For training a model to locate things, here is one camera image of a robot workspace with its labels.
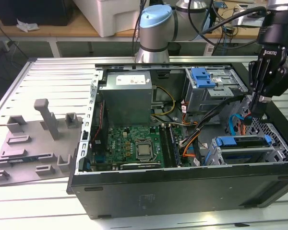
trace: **table leg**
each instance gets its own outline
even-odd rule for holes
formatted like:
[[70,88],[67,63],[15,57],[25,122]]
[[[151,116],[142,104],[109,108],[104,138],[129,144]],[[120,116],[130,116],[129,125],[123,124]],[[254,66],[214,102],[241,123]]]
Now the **table leg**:
[[59,51],[57,42],[56,41],[48,41],[48,42],[49,42],[53,57],[54,58],[61,58],[62,56],[61,56],[61,53]]
[[90,54],[92,54],[94,52],[92,42],[87,42],[87,45],[88,45],[88,51],[90,52]]
[[9,46],[8,46],[8,41],[2,41],[1,42],[1,47],[2,47],[2,49],[5,51],[5,52],[9,52],[10,51],[10,48],[9,48]]

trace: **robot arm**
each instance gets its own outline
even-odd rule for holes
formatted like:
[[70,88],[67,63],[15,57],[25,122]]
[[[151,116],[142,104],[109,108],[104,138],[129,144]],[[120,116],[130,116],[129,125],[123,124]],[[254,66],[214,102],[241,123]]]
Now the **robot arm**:
[[257,43],[263,48],[249,64],[253,99],[249,109],[261,118],[273,96],[288,89],[288,0],[270,0]]
[[[166,5],[146,8],[141,16],[140,49],[136,62],[169,62],[168,42],[192,40],[198,35],[190,23],[188,12],[196,28],[201,28],[209,3],[211,0],[179,0],[174,12]],[[249,109],[253,117],[261,118],[272,97],[280,96],[288,89],[288,0],[268,0],[257,43],[263,48],[258,60],[249,65],[253,90]]]

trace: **open computer tower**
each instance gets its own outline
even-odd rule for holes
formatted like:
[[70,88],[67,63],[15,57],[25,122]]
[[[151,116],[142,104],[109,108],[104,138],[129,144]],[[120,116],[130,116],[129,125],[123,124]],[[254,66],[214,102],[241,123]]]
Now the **open computer tower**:
[[266,207],[287,193],[288,120],[273,103],[252,118],[251,96],[240,63],[96,65],[70,179],[88,216]]

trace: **motherboard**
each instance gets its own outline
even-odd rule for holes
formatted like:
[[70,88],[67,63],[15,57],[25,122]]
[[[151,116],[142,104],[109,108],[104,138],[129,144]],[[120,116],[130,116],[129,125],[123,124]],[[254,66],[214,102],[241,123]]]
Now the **motherboard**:
[[[171,140],[171,146],[167,146],[163,141],[166,131],[169,133],[166,138]],[[169,130],[160,126],[111,127],[108,130],[107,151],[105,154],[95,155],[93,161],[99,168],[102,165],[107,168],[111,166],[112,171],[123,169],[122,166],[132,167],[133,163],[133,169],[139,163],[166,168],[168,149],[173,148],[176,154],[172,157],[176,158],[173,167],[177,167],[180,164],[177,149],[180,140],[182,135],[178,126]]]

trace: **green circuit board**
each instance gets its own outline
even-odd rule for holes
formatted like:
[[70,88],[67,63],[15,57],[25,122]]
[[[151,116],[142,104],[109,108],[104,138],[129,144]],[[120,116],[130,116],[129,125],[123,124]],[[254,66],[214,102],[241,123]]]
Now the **green circuit board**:
[[[179,127],[173,128],[173,133],[177,144],[182,138]],[[136,143],[147,141],[152,144],[153,161],[160,163],[164,168],[163,153],[160,144],[159,127],[113,127],[108,132],[108,150],[106,152],[106,163],[131,163],[139,162],[136,158]]]

